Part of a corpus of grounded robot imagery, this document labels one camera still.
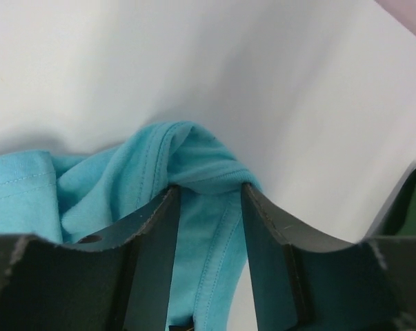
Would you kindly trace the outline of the light blue t-shirt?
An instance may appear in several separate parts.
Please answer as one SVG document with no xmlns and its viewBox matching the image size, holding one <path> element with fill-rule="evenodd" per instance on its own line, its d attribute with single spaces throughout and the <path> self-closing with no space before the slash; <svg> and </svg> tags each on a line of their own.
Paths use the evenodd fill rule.
<svg viewBox="0 0 416 331">
<path fill-rule="evenodd" d="M 28 150 L 0 156 L 0 234 L 75 242 L 181 187 L 167 325 L 225 330 L 246 261 L 241 186 L 252 172 L 209 131 L 156 123 L 90 156 Z"/>
</svg>

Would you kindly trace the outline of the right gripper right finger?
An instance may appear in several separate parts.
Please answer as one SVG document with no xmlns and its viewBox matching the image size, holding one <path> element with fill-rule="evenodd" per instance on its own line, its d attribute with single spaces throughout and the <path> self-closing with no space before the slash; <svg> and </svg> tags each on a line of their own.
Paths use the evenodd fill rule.
<svg viewBox="0 0 416 331">
<path fill-rule="evenodd" d="M 259 330 L 416 330 L 416 237 L 349 243 L 241 189 Z"/>
</svg>

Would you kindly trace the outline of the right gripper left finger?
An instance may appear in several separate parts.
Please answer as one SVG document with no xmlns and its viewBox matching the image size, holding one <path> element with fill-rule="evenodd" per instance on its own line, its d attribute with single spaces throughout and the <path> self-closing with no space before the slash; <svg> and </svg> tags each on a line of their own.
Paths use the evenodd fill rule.
<svg viewBox="0 0 416 331">
<path fill-rule="evenodd" d="M 164 330 L 179 188 L 76 243 L 0 235 L 0 330 Z"/>
</svg>

